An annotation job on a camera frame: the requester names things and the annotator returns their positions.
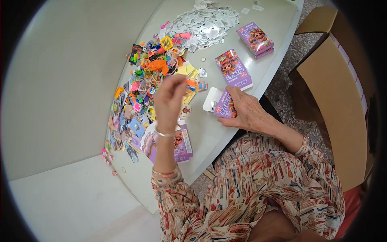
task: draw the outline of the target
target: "speckled floor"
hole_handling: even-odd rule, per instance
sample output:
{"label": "speckled floor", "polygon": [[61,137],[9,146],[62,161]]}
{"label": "speckled floor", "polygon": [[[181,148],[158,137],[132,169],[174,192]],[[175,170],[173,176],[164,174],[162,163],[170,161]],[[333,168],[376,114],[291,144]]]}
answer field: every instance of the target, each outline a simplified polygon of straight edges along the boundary
{"label": "speckled floor", "polygon": [[[328,0],[305,0],[298,24],[302,23],[304,18],[313,8],[326,5],[330,5]],[[265,95],[277,110],[277,113],[281,116],[283,122],[287,126],[308,136],[311,141],[320,148],[325,159],[333,164],[332,151],[325,147],[316,122],[305,122],[295,119],[292,101],[288,93],[288,88],[291,85],[291,81],[288,77],[289,72],[298,64],[302,57],[308,53],[311,47],[319,39],[320,35],[321,34],[319,33],[311,33],[293,37],[289,49],[286,52],[276,74],[274,75],[273,80],[267,88]],[[215,174],[215,170],[212,168],[212,165],[207,168],[207,171]],[[211,177],[211,175],[208,173],[207,175],[201,174],[192,184],[192,188],[197,193],[200,201],[203,200],[204,193],[211,181],[209,177]]]}

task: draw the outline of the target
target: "brown cardboard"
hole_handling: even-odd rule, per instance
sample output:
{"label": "brown cardboard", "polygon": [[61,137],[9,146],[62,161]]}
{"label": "brown cardboard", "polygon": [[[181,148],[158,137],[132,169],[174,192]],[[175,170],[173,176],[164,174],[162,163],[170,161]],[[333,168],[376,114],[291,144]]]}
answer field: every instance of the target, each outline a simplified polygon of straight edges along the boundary
{"label": "brown cardboard", "polygon": [[313,9],[295,34],[315,32],[324,34],[289,73],[294,85],[290,94],[296,117],[317,122],[324,143],[333,151],[342,189],[347,191],[369,175],[373,157],[369,154],[366,118],[356,84],[348,64],[328,36],[333,34],[349,56],[368,107],[374,94],[372,75],[356,33],[337,9]]}

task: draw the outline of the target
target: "silver bangle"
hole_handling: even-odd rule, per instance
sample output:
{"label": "silver bangle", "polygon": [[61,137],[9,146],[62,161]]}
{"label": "silver bangle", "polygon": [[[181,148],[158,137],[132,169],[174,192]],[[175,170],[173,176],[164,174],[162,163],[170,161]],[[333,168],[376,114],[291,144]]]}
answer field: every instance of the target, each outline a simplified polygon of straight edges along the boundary
{"label": "silver bangle", "polygon": [[155,128],[155,131],[156,131],[156,133],[157,133],[158,135],[163,136],[163,137],[174,137],[174,136],[175,136],[174,133],[173,133],[173,134],[163,134],[163,133],[160,133],[160,132],[157,130],[157,128]]}

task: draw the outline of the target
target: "hand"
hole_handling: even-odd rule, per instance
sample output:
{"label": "hand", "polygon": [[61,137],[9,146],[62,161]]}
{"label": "hand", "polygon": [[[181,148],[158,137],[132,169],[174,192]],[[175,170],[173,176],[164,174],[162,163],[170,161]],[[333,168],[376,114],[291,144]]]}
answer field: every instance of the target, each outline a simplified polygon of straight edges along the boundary
{"label": "hand", "polygon": [[177,119],[182,111],[182,99],[187,88],[186,76],[167,77],[154,95],[157,130],[163,134],[173,134]]}
{"label": "hand", "polygon": [[238,112],[236,118],[218,118],[226,127],[236,127],[252,132],[272,135],[278,121],[266,113],[256,97],[242,92],[238,87],[226,87]]}

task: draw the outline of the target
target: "floral print shirt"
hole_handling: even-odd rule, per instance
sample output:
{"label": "floral print shirt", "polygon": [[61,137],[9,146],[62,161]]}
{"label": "floral print shirt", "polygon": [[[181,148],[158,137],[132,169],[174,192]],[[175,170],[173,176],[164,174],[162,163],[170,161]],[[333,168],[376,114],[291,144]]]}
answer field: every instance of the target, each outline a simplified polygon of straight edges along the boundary
{"label": "floral print shirt", "polygon": [[305,136],[293,155],[272,137],[247,133],[224,151],[215,170],[201,204],[178,166],[171,173],[152,172],[161,241],[246,241],[270,210],[268,198],[298,232],[333,239],[344,219],[335,170]]}

